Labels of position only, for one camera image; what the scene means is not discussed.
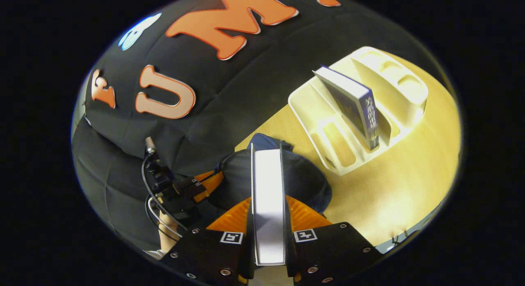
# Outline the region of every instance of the letter m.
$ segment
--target letter m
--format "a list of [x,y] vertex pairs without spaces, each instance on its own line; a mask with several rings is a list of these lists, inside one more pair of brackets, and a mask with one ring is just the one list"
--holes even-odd
[[277,0],[222,0],[226,9],[194,11],[183,15],[166,31],[166,36],[186,34],[217,49],[217,57],[227,60],[244,45],[246,38],[230,37],[220,30],[236,30],[258,34],[260,27],[251,11],[261,15],[265,25],[276,25],[299,13],[297,9]]

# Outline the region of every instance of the screw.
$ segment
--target screw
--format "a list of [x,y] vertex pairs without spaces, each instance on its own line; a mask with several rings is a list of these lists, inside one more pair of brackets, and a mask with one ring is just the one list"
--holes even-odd
[[231,275],[231,271],[229,269],[222,269],[221,275]]

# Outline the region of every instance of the white cable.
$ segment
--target white cable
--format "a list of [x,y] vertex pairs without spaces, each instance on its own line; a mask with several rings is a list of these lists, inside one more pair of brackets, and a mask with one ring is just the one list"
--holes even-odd
[[172,231],[174,234],[176,234],[177,236],[179,236],[180,238],[182,238],[182,235],[177,233],[176,231],[172,230],[172,228],[170,228],[162,219],[160,219],[160,217],[157,216],[157,214],[153,211],[153,208],[151,207],[151,202],[152,202],[153,198],[150,198],[148,200],[148,207],[150,208],[150,211],[151,213],[153,214],[153,216],[161,223],[163,224],[168,230]]

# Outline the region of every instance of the blue book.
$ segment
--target blue book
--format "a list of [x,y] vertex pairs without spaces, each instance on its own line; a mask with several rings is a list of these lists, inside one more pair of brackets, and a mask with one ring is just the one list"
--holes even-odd
[[379,146],[374,95],[370,88],[326,66],[313,71],[332,95],[341,112],[359,130],[370,150]]

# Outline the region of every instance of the table surface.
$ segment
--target table surface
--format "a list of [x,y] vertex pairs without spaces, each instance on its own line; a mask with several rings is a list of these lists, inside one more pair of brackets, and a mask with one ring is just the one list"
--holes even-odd
[[312,161],[332,187],[324,215],[349,222],[373,246],[405,232],[446,196],[457,172],[461,125],[448,91],[418,66],[385,52],[412,70],[428,86],[422,120],[400,142],[372,161],[343,176],[327,170],[289,105],[237,145],[245,149],[255,133],[285,140]]

